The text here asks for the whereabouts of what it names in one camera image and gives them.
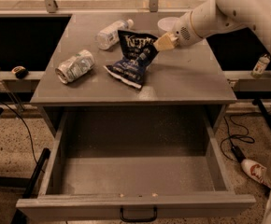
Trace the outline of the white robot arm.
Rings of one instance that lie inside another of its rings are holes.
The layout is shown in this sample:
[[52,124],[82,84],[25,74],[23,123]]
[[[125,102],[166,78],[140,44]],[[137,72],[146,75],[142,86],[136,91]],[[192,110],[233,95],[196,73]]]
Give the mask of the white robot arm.
[[208,0],[179,17],[154,47],[159,51],[188,47],[243,28],[250,29],[271,55],[271,0]]

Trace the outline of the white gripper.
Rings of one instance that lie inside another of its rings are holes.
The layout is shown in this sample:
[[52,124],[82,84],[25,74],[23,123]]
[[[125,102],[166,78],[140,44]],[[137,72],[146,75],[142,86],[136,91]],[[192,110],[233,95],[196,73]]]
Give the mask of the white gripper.
[[158,51],[163,51],[174,49],[178,43],[181,46],[191,46],[200,42],[202,38],[194,31],[191,17],[191,12],[179,17],[173,27],[174,35],[170,32],[165,33],[153,43],[153,46]]

